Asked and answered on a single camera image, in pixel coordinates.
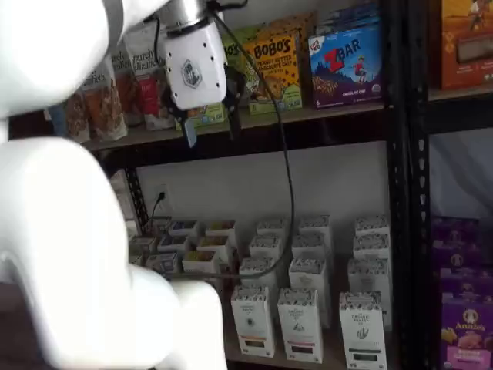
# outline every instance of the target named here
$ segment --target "shelf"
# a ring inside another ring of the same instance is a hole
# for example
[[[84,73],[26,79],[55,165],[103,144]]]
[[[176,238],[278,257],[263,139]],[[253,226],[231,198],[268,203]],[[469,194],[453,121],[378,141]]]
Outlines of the shelf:
[[[319,146],[367,143],[387,139],[389,115],[383,104],[315,110],[304,108],[281,114],[289,150]],[[89,142],[85,146],[106,172],[125,167],[153,166],[191,160],[243,156],[282,150],[282,141],[275,114],[251,116],[241,112],[243,129],[240,137],[230,139],[229,126],[211,125],[197,130],[196,145],[189,148],[176,130],[130,133],[115,142]]]

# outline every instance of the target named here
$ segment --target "snack bag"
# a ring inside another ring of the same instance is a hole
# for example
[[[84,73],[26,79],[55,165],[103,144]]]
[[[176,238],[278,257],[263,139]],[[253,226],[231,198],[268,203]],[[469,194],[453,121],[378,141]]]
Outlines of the snack bag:
[[[120,42],[113,51],[111,61],[115,70],[116,88],[122,103],[125,122],[129,127],[138,126],[144,122],[143,114],[137,104],[139,85],[133,74],[132,63],[124,42]]]
[[[168,82],[166,72],[163,68],[158,67],[154,58],[155,34],[156,24],[150,23],[125,36],[126,50],[129,53],[139,86],[137,90],[138,106],[144,114],[148,130],[175,127],[174,118],[168,113],[168,109],[161,100]]]
[[[83,83],[82,91],[100,139],[118,140],[128,133],[110,56],[106,56],[92,71]]]
[[[69,136],[77,143],[91,139],[89,135],[89,112],[87,111],[82,91],[79,89],[64,102],[65,121]]]

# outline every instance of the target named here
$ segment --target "bobo's peanut butter box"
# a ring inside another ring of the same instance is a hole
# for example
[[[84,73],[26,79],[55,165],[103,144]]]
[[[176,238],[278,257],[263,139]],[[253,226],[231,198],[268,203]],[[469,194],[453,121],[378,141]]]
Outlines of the bobo's peanut butter box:
[[[271,35],[265,29],[257,38],[243,45],[250,54],[251,60],[263,73],[280,110],[299,109],[301,102],[300,61],[298,51],[300,45],[298,32],[292,31],[280,35]],[[260,82],[257,74],[245,62],[246,89],[251,94],[250,113],[271,113],[274,106],[269,93]]]

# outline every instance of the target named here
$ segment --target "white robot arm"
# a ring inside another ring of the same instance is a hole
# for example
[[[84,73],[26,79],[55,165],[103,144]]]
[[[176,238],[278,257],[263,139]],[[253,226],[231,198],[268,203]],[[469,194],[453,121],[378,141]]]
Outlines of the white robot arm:
[[[9,116],[68,98],[125,31],[167,2],[0,0],[0,281],[22,288],[56,368],[226,369],[216,292],[129,265],[122,213],[92,155],[63,139],[7,141]],[[181,109],[226,93],[223,48],[203,6],[171,0],[163,9]],[[191,72],[201,81],[189,83]]]

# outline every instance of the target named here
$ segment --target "white wall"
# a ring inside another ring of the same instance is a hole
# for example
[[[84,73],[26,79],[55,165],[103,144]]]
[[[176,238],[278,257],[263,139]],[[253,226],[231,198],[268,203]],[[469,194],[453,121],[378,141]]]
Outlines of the white wall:
[[[384,143],[295,150],[290,163],[297,214],[330,214],[338,251],[351,249],[354,218],[387,213]],[[282,153],[143,167],[139,178],[149,211],[164,183],[173,209],[156,215],[233,218],[247,240],[255,220],[289,214]]]

